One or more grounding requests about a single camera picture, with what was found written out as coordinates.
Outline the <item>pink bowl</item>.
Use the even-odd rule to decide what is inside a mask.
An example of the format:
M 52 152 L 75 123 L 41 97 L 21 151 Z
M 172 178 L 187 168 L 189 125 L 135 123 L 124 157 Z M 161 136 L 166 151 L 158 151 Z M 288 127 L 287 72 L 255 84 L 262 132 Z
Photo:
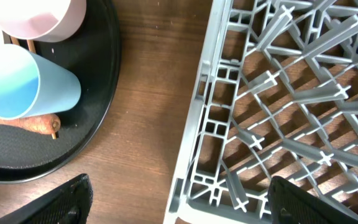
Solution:
M 81 26 L 86 0 L 0 0 L 0 27 L 17 39 L 61 42 Z

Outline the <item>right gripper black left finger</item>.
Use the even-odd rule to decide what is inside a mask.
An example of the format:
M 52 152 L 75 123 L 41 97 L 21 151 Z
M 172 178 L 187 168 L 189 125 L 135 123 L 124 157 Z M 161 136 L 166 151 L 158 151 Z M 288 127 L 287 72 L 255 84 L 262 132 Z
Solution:
M 85 224 L 93 203 L 88 174 L 80 174 L 20 209 L 0 218 L 0 224 Z

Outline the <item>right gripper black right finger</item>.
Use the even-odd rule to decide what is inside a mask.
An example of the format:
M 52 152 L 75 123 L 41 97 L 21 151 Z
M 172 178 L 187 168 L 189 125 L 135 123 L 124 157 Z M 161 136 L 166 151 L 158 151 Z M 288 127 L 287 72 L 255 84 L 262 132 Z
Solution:
M 358 224 L 358 219 L 340 212 L 280 176 L 270 181 L 268 203 L 273 224 Z

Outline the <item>light blue cup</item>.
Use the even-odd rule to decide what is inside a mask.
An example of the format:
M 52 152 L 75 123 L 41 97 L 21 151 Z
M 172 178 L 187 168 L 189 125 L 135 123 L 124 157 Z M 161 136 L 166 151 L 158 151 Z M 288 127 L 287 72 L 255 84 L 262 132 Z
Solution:
M 68 111 L 80 96 L 74 73 L 18 45 L 0 46 L 0 119 Z

